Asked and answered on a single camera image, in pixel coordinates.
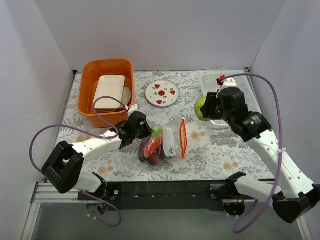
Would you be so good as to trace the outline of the fake red grape bunch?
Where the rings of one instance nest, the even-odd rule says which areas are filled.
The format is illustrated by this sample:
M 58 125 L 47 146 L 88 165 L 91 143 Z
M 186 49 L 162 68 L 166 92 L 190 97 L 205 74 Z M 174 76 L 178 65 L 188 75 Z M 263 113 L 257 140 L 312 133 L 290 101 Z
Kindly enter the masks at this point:
M 155 150 L 147 150 L 144 148 L 138 154 L 138 159 L 142 163 L 147 163 L 150 166 L 156 166 L 162 161 L 169 161 L 172 159 L 171 156 L 166 156 L 162 148 L 157 148 Z

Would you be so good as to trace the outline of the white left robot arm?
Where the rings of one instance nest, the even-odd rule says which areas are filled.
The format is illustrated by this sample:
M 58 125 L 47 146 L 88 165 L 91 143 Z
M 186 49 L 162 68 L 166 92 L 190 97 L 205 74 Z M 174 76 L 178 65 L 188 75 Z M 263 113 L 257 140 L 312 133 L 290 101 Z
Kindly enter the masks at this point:
M 99 174 L 85 171 L 83 165 L 151 134 L 147 116 L 134 111 L 128 120 L 120 122 L 116 129 L 110 129 L 98 138 L 78 143 L 59 142 L 41 168 L 41 173 L 61 194 L 76 189 L 89 192 L 95 200 L 101 200 L 106 196 L 107 182 Z

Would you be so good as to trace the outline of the fake green cabbage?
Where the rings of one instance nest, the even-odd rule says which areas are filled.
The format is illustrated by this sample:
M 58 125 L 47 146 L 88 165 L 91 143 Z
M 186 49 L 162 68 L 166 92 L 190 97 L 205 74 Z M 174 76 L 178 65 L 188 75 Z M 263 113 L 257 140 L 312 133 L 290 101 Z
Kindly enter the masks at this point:
M 194 111 L 195 111 L 195 115 L 200 121 L 208 122 L 210 121 L 210 119 L 205 118 L 203 116 L 203 113 L 201 112 L 201 108 L 204 106 L 205 102 L 206 102 L 206 97 L 199 98 L 194 104 Z

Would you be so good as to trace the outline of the fake watermelon slice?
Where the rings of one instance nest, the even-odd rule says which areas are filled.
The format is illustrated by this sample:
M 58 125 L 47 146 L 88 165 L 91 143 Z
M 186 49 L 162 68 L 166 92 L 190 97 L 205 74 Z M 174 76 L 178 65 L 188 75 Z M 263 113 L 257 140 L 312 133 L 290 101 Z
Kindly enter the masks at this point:
M 149 140 L 144 148 L 144 157 L 148 159 L 156 151 L 160 151 L 163 146 L 163 136 L 158 135 Z

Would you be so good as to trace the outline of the clear orange zip top bag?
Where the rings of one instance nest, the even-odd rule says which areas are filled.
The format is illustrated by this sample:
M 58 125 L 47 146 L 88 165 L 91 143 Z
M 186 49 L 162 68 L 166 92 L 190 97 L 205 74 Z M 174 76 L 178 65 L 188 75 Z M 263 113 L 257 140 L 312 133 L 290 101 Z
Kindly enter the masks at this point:
M 184 159 L 188 147 L 185 119 L 181 118 L 157 127 L 163 130 L 161 135 L 163 138 L 162 149 L 164 154 L 167 157 L 172 157 L 172 159 L 168 161 Z M 142 139 L 139 152 L 145 148 L 151 138 L 152 136 Z

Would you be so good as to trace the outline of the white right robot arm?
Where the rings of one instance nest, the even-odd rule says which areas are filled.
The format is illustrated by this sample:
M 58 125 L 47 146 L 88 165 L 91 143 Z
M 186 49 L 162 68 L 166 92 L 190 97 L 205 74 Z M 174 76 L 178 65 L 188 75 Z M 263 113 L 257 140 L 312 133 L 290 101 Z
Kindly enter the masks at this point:
M 228 177 L 222 187 L 230 198 L 247 195 L 267 202 L 271 197 L 274 211 L 286 223 L 293 223 L 319 203 L 320 186 L 308 178 L 280 147 L 280 141 L 266 118 L 259 112 L 248 110 L 245 95 L 239 88 L 208 92 L 200 111 L 210 120 L 225 121 L 275 177 L 277 187 L 272 193 L 271 185 L 237 172 Z

